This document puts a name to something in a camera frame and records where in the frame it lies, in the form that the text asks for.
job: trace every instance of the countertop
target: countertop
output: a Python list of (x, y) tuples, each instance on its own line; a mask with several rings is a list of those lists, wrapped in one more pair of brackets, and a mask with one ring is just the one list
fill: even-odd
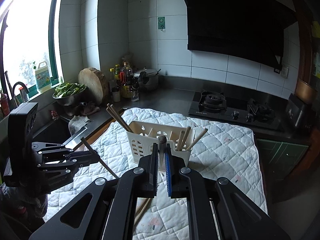
[[(121, 101), (114, 103), (118, 111), (121, 109), (129, 109), (133, 107), (151, 108), (165, 113), (179, 113), (188, 116), (188, 111), (194, 96), (194, 91), (180, 89), (163, 89), (149, 93), (139, 93), (139, 101), (131, 102), (130, 99), (121, 98)], [(70, 121), (71, 116), (63, 114), (61, 118), (65, 121)], [(112, 117), (106, 111), (105, 107), (101, 107), (100, 111), (89, 116), (91, 120), (79, 132), (69, 138), (64, 144), (67, 148), (75, 148), (81, 144), (80, 138), (83, 136), (89, 138), (106, 123), (112, 120)], [(309, 137), (295, 134), (291, 129), (284, 125), (285, 131), (273, 131), (263, 128), (250, 127), (253, 130), (255, 138), (270, 139), (275, 141), (310, 145)]]

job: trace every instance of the window frame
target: window frame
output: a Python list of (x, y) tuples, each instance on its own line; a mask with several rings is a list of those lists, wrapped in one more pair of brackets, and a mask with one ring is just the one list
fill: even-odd
[[(48, 26), (48, 49), (49, 49), (49, 60), (50, 60), (50, 67), (51, 67), (51, 72), (52, 72), (52, 77), (51, 77), (51, 83), (52, 85), (56, 85), (59, 83), (59, 77), (58, 77), (58, 70), (57, 70), (57, 64), (56, 64), (56, 57), (55, 57), (55, 50), (54, 50), (54, 17), (55, 17), (55, 10), (56, 10), (56, 4), (57, 0), (51, 0), (51, 5), (50, 5), (50, 11), (49, 11), (49, 26)], [(3, 93), (5, 94), (11, 94), (11, 92), (7, 90), (7, 85), (6, 85), (6, 79), (4, 76), (4, 65), (3, 65), (3, 41), (4, 41), (4, 32), (7, 27), (7, 16), (10, 11), (10, 8), (8, 9), (3, 22), (1, 26), (1, 32), (0, 32), (0, 81), (1, 81), (1, 88)], [(33, 97), (38, 94), (36, 85), (33, 85), (32, 87), (29, 88), (29, 97)], [(17, 95), (18, 100), (20, 103), (22, 103), (21, 95)], [(10, 110), (14, 108), (13, 104), (10, 101)]]

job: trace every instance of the white plastic basket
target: white plastic basket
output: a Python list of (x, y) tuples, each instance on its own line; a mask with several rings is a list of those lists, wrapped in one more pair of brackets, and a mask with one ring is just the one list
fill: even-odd
[[(157, 123), (132, 121), (129, 124), (133, 133), (127, 132), (127, 137), (132, 151), (133, 161), (139, 163), (141, 157), (152, 154), (153, 143), (158, 142), (158, 137), (164, 135), (167, 137), (167, 143), (170, 143), (171, 153), (174, 156), (181, 157), (186, 166), (188, 166), (191, 150), (186, 151), (194, 140), (195, 130), (191, 129), (182, 151), (176, 151), (179, 135), (186, 128), (162, 125)], [(165, 171), (164, 162), (159, 170)]]

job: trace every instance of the metal bolt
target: metal bolt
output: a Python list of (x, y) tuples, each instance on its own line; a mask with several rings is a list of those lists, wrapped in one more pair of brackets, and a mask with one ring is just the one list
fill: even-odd
[(190, 168), (188, 168), (188, 167), (183, 167), (183, 168), (181, 168), (180, 171), (181, 171), (183, 174), (188, 174), (188, 173), (191, 172)]
[(134, 172), (135, 174), (141, 174), (141, 173), (144, 172), (144, 168), (140, 168), (140, 167), (135, 168), (135, 169), (133, 170), (133, 172)]
[(96, 185), (100, 186), (103, 185), (106, 182), (106, 180), (104, 178), (97, 178), (95, 183)]
[(220, 178), (219, 179), (219, 183), (221, 184), (221, 185), (227, 185), (228, 184), (228, 179), (227, 178)]

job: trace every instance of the tiled wall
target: tiled wall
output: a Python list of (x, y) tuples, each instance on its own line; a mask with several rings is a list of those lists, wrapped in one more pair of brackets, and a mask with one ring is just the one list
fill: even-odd
[(81, 49), (83, 68), (100, 70), (98, 50), (98, 0), (81, 0)]
[(61, 0), (59, 46), (64, 81), (75, 79), (83, 69), (80, 42), (81, 0)]
[[(165, 16), (166, 29), (157, 29)], [(187, 50), (187, 8), (184, 0), (128, 0), (129, 49), (142, 68), (161, 69), (161, 75), (192, 77), (257, 89), (288, 98), (295, 90), (299, 58), (298, 23), (284, 30), (283, 63), (288, 77), (250, 60), (212, 52)]]
[(129, 51), (128, 0), (98, 0), (97, 19), (100, 68), (108, 76)]

